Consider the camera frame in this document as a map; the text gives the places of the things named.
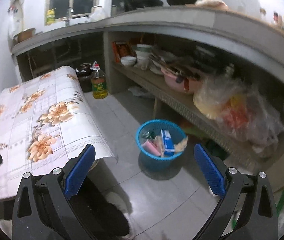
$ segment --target floral tablecloth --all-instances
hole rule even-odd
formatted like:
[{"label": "floral tablecloth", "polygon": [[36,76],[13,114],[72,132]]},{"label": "floral tablecloth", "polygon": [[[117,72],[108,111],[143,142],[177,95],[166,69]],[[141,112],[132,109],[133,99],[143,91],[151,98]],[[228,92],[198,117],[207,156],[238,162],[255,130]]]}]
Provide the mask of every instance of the floral tablecloth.
[{"label": "floral tablecloth", "polygon": [[63,66],[0,95],[0,200],[14,197],[22,175],[47,174],[86,144],[96,159],[113,156],[84,98],[75,71]]}]

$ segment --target blue plastic basket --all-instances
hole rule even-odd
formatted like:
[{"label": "blue plastic basket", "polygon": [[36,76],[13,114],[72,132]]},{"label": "blue plastic basket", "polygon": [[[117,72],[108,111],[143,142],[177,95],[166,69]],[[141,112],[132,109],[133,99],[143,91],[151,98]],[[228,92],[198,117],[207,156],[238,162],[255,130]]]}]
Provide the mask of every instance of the blue plastic basket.
[{"label": "blue plastic basket", "polygon": [[168,130],[170,132],[174,144],[179,143],[186,137],[186,134],[183,132],[183,130],[178,125],[170,121],[154,119],[142,124],[142,126],[137,131],[135,140],[137,142],[138,147],[143,153],[141,155],[141,161],[143,165],[151,171],[160,171],[162,169],[167,168],[174,159],[181,156],[181,154],[183,153],[179,152],[171,157],[162,158],[148,153],[142,148],[141,145],[145,143],[146,139],[142,138],[141,135],[149,131],[153,131],[156,135],[160,135],[161,129]]}]

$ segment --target green label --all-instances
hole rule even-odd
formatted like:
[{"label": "green label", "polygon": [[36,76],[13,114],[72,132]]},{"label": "green label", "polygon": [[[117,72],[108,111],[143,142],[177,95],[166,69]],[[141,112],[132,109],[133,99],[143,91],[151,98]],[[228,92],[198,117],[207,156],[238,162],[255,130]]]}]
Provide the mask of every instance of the green label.
[{"label": "green label", "polygon": [[93,90],[94,92],[101,92],[101,91],[106,90],[106,82],[93,84],[92,90]]}]

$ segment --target blue gripper pad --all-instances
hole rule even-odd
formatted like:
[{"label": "blue gripper pad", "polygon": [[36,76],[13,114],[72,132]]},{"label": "blue gripper pad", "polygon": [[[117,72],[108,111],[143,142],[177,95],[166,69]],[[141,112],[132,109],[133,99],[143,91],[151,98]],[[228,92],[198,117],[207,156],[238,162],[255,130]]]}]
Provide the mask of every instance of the blue gripper pad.
[{"label": "blue gripper pad", "polygon": [[212,192],[220,198],[224,198],[226,194],[224,177],[210,159],[202,145],[195,145],[194,158],[204,174]]},{"label": "blue gripper pad", "polygon": [[95,148],[92,145],[87,145],[75,159],[77,159],[77,162],[65,178],[64,195],[68,200],[79,192],[86,175],[95,161]]}]

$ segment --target cooking oil bottle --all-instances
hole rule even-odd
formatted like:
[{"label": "cooking oil bottle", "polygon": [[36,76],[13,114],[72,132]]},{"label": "cooking oil bottle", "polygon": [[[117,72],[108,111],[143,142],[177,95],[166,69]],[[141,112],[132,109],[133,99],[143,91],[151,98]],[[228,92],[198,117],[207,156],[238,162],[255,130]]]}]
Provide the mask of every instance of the cooking oil bottle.
[{"label": "cooking oil bottle", "polygon": [[100,65],[95,61],[90,68],[93,70],[91,74],[92,91],[95,99],[102,99],[107,96],[106,78],[100,69]]}]

